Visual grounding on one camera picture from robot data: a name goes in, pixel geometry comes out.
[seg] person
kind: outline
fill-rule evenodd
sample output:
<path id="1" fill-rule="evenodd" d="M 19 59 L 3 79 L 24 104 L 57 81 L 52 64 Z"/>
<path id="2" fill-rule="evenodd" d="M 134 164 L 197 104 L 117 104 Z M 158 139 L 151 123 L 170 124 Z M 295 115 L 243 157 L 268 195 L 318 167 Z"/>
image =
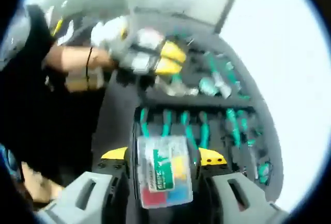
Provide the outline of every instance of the person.
<path id="1" fill-rule="evenodd" d="M 84 157 L 82 161 L 77 159 L 80 148 L 88 149 L 88 144 L 84 143 L 91 141 L 91 137 L 82 138 L 86 136 L 84 130 L 89 129 L 85 120 L 88 116 L 75 122 L 83 111 L 88 112 L 88 107 L 72 110 L 73 104 L 67 107 L 65 100 L 55 97 L 45 84 L 48 72 L 96 67 L 114 69 L 116 61 L 107 50 L 98 47 L 57 45 L 37 5 L 17 10 L 3 39 L 0 58 L 1 104 L 5 118 L 0 143 L 18 161 L 25 161 L 33 170 L 60 183 L 56 179 L 59 165 L 86 163 Z M 78 112 L 75 118 L 70 118 L 72 111 Z"/>

